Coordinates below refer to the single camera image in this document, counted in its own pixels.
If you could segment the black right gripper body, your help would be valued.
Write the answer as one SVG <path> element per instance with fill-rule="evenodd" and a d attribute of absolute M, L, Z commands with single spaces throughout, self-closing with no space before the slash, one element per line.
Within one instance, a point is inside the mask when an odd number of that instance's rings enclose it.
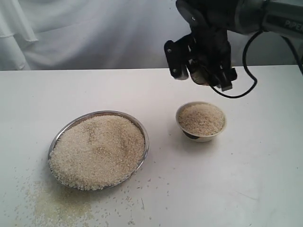
<path fill-rule="evenodd" d="M 205 69 L 220 72 L 221 69 L 232 68 L 231 45 L 226 29 L 202 26 L 191 26 L 190 29 L 197 47 L 197 61 Z"/>

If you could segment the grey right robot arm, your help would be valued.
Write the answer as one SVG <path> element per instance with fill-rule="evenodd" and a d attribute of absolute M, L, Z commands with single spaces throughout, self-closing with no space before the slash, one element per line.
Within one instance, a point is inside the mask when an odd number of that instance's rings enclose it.
<path fill-rule="evenodd" d="M 199 75 L 195 82 L 222 91 L 232 89 L 232 81 L 237 78 L 231 64 L 228 31 L 303 37 L 301 0 L 178 0 L 176 7 L 191 29 L 191 66 Z"/>

